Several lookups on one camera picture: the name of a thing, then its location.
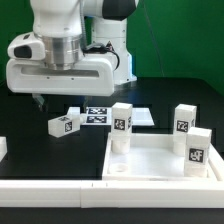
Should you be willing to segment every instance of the white box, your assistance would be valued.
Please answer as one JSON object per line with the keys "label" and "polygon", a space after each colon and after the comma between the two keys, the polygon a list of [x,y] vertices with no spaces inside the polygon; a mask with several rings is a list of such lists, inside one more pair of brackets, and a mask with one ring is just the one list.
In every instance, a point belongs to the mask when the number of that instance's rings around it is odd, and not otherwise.
{"label": "white box", "polygon": [[211,134],[212,131],[209,129],[195,127],[187,133],[185,176],[203,177],[207,175]]}
{"label": "white box", "polygon": [[132,128],[132,104],[116,103],[112,107],[112,134],[129,135]]}
{"label": "white box", "polygon": [[65,115],[48,121],[48,133],[57,138],[80,130],[80,116]]}
{"label": "white box", "polygon": [[180,104],[175,109],[173,140],[186,143],[186,134],[191,127],[195,126],[196,106]]}

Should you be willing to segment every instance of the black square pattern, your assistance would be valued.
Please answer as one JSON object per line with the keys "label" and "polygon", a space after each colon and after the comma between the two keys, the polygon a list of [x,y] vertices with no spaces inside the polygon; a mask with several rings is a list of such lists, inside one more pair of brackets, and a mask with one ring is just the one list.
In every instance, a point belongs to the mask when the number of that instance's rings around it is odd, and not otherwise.
{"label": "black square pattern", "polygon": [[177,120],[177,131],[188,132],[188,122]]}
{"label": "black square pattern", "polygon": [[114,119],[114,129],[125,131],[125,120]]}
{"label": "black square pattern", "polygon": [[204,150],[201,149],[189,149],[189,161],[203,163],[204,162]]}

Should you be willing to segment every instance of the green background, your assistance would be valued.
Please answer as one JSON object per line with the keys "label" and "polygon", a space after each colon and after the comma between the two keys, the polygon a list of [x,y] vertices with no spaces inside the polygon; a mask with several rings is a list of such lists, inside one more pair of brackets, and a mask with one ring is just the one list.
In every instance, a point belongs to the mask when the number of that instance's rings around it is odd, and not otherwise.
{"label": "green background", "polygon": [[[1,0],[0,79],[7,46],[32,24],[29,0]],[[200,78],[224,95],[223,0],[140,0],[128,19],[127,47],[138,77]]]}

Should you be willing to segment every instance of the white plastic block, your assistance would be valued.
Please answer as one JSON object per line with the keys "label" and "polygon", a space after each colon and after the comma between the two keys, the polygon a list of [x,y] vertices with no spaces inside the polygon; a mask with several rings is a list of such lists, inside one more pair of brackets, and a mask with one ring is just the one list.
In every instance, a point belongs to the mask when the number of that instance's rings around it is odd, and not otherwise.
{"label": "white plastic block", "polygon": [[187,145],[207,149],[211,143],[212,130],[192,127],[187,133]]}
{"label": "white plastic block", "polygon": [[0,137],[0,162],[7,153],[6,137]]}
{"label": "white plastic block", "polygon": [[111,133],[129,135],[132,128],[132,104],[116,103],[112,107]]}
{"label": "white plastic block", "polygon": [[184,174],[204,177],[207,175],[212,131],[192,127],[187,133]]}
{"label": "white plastic block", "polygon": [[117,154],[127,154],[130,150],[131,139],[126,140],[112,140],[112,152]]}
{"label": "white plastic block", "polygon": [[65,115],[48,121],[48,133],[57,138],[80,130],[80,116]]}
{"label": "white plastic block", "polygon": [[175,109],[173,141],[186,143],[186,134],[191,127],[195,126],[196,106],[180,104]]}
{"label": "white plastic block", "polygon": [[132,132],[132,104],[116,103],[112,107],[112,151],[126,154],[130,149]]}
{"label": "white plastic block", "polygon": [[208,166],[192,164],[190,162],[185,161],[184,176],[185,177],[207,177],[208,176]]}

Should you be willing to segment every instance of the black table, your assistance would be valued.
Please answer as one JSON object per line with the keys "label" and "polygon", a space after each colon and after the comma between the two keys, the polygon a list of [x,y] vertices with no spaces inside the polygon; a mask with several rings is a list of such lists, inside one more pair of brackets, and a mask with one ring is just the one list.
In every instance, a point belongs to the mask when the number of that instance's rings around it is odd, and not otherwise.
{"label": "black table", "polygon": [[[46,96],[41,112],[30,94],[0,88],[0,136],[7,137],[8,154],[0,163],[0,179],[101,179],[110,127],[82,126],[79,132],[56,139],[47,121],[83,105],[83,97]],[[133,127],[136,133],[172,133],[174,109],[197,106],[196,126],[212,129],[212,144],[224,155],[224,97],[198,79],[139,78],[131,88],[111,97],[93,97],[89,106],[116,102],[150,109],[154,127]],[[27,209],[0,208],[1,223],[222,223],[223,209]]]}

